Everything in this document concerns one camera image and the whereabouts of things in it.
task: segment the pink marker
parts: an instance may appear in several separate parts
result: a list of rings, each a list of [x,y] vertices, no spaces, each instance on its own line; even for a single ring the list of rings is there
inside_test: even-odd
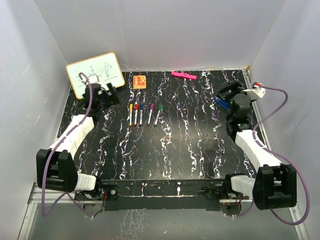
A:
[[[197,79],[196,75],[190,75],[190,74],[186,74],[186,73],[182,73],[182,72],[176,72],[176,71],[173,71],[171,73],[171,76],[185,78],[185,79],[192,79],[192,80],[196,80]]]
[[[149,120],[148,120],[148,126],[150,126],[150,119],[151,119],[151,115],[152,115],[152,110],[154,109],[154,104],[152,103],[151,104],[151,107],[150,107],[150,114],[149,114]]]

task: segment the table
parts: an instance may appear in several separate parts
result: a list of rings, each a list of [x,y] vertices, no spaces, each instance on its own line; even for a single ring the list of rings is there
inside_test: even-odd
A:
[[[220,179],[229,173],[254,177],[248,158],[227,135],[226,111],[213,102],[223,82],[240,80],[245,86],[243,72],[184,72],[197,79],[173,77],[170,71],[123,72],[120,104],[104,110],[83,141],[74,158],[78,171],[103,180]],[[146,89],[132,89],[135,75],[146,76]],[[79,102],[70,89],[58,135]],[[141,127],[129,126],[129,106],[135,102],[144,103]],[[152,124],[147,126],[152,103]],[[163,112],[153,127],[160,104]],[[250,118],[255,122],[254,113]]]

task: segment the orange box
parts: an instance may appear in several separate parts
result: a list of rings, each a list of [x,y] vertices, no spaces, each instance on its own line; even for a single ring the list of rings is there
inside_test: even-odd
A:
[[[133,76],[133,89],[146,89],[147,79],[146,76]]]

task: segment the pink eraser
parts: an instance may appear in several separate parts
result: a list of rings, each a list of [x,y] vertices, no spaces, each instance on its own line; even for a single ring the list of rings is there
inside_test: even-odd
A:
[[[171,76],[185,78],[185,79],[192,79],[192,80],[196,80],[197,79],[196,75],[190,75],[190,74],[186,74],[186,73],[182,73],[182,72],[176,72],[176,71],[173,71],[171,73]]]

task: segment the gray floor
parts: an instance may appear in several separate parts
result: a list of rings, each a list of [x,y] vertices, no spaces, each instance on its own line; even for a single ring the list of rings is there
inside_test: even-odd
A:
[[[243,209],[249,203],[243,202]],[[292,221],[289,209],[277,212]],[[295,227],[278,221],[269,210],[255,206],[232,220],[221,212],[201,209],[121,210],[103,212],[94,220],[70,203],[57,204],[43,218],[38,204],[29,240],[297,240]]]

